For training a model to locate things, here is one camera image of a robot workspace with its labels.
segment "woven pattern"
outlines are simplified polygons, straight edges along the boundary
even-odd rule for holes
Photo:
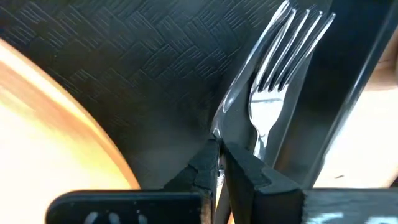
[[[93,115],[143,187],[158,187],[201,148],[222,75],[280,2],[0,0],[0,37]]]

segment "fork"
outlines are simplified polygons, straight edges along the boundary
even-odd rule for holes
[[[291,27],[297,10],[289,11],[288,18],[267,49],[250,89],[249,118],[257,131],[253,154],[261,160],[267,156],[266,146],[269,131],[282,111],[289,83],[336,17],[334,13],[330,14],[326,21],[317,28],[323,16],[323,12],[319,11],[316,18],[310,22],[308,29],[303,31],[302,37],[296,40],[308,20],[309,14],[310,10],[307,9],[299,19],[298,25]],[[292,29],[291,35],[285,37],[290,28]]]

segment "white paint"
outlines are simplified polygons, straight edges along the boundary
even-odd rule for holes
[[[397,217],[370,217],[366,224],[398,224]]]
[[[320,214],[317,217],[310,218],[307,221],[307,224],[322,224],[326,221],[330,221],[337,218],[343,218],[344,214],[342,212],[334,212],[334,213],[324,213]]]

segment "light wood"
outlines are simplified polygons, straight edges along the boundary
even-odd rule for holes
[[[0,40],[0,222],[44,223],[79,189],[139,189],[112,140],[59,84]]]

